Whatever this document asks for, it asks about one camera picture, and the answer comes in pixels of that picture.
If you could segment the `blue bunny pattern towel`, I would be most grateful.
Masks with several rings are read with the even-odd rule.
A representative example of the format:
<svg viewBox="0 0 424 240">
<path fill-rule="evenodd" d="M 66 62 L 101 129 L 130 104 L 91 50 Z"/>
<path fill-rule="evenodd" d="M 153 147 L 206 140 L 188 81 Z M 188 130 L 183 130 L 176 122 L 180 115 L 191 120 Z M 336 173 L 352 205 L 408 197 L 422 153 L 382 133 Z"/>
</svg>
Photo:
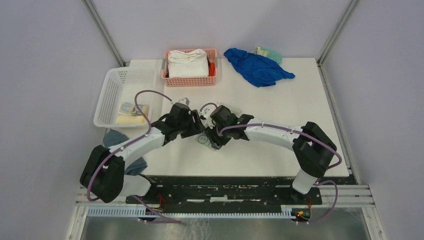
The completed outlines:
<svg viewBox="0 0 424 240">
<path fill-rule="evenodd" d="M 235 107 L 235 106 L 230 105 L 230 104 L 226 104 L 225 102 L 221 102 L 221 101 L 219 101 L 219 102 L 208 102 L 200 108 L 200 111 L 202 109 L 204 109 L 205 107 L 216 107 L 216 108 L 218 108 L 220 106 L 226 107 L 231 114 L 234 114 L 236 116 L 239 116 L 242 113 L 242 110 L 240 108 Z M 217 151 L 217 150 L 212 148 L 211 143 L 210 143 L 209 139 L 207 138 L 207 136 L 204 134 L 204 132 L 196 135 L 195 140 L 199 144 L 206 146 L 207 148 L 209 148 L 213 151 Z"/>
</svg>

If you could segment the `rabbit print towel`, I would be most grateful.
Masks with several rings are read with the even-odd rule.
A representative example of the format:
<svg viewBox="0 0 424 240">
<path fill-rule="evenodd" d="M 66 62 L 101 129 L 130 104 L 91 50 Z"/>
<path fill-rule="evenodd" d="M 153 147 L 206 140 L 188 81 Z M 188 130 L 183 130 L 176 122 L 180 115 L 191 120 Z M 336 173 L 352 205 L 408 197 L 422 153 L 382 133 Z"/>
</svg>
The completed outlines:
<svg viewBox="0 0 424 240">
<path fill-rule="evenodd" d="M 146 116 L 149 114 L 150 106 L 148 104 L 134 104 L 130 102 L 123 102 L 118 112 L 124 115 L 141 116 L 144 113 Z"/>
</svg>

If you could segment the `yellow duck towel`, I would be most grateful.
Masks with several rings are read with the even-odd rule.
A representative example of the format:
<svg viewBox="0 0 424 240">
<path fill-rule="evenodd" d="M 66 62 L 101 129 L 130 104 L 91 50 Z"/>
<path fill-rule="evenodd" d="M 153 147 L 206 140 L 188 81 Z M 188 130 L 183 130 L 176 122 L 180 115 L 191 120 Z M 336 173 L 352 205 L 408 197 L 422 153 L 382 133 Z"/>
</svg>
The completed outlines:
<svg viewBox="0 0 424 240">
<path fill-rule="evenodd" d="M 142 124 L 145 123 L 146 119 L 142 115 L 119 115 L 116 118 L 116 124 Z"/>
</svg>

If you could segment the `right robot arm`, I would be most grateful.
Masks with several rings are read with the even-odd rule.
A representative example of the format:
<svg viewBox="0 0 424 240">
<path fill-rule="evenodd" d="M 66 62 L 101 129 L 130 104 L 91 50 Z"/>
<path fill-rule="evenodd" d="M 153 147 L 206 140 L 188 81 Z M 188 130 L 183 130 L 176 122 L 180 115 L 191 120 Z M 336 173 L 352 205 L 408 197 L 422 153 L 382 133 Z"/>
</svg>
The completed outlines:
<svg viewBox="0 0 424 240">
<path fill-rule="evenodd" d="M 244 140 L 293 151 L 300 169 L 288 196 L 295 204 L 306 201 L 316 182 L 342 161 L 333 141 L 311 121 L 303 126 L 269 123 L 249 114 L 237 116 L 228 107 L 214 103 L 200 109 L 200 119 L 213 149 L 219 150 L 230 140 Z"/>
</svg>

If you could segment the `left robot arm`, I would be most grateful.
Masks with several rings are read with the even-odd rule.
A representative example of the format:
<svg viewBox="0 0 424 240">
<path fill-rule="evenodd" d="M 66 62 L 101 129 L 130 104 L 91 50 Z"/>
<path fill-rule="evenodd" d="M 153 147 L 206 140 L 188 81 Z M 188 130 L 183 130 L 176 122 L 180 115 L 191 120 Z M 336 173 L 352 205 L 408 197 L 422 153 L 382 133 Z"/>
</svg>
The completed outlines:
<svg viewBox="0 0 424 240">
<path fill-rule="evenodd" d="M 158 191 L 140 175 L 128 175 L 125 170 L 147 153 L 161 148 L 178 136 L 182 139 L 200 134 L 204 130 L 200 114 L 186 104 L 175 103 L 168 114 L 151 124 L 147 133 L 109 148 L 96 146 L 82 171 L 79 182 L 87 189 L 87 198 L 110 203 L 119 196 L 138 196 L 150 204 Z"/>
</svg>

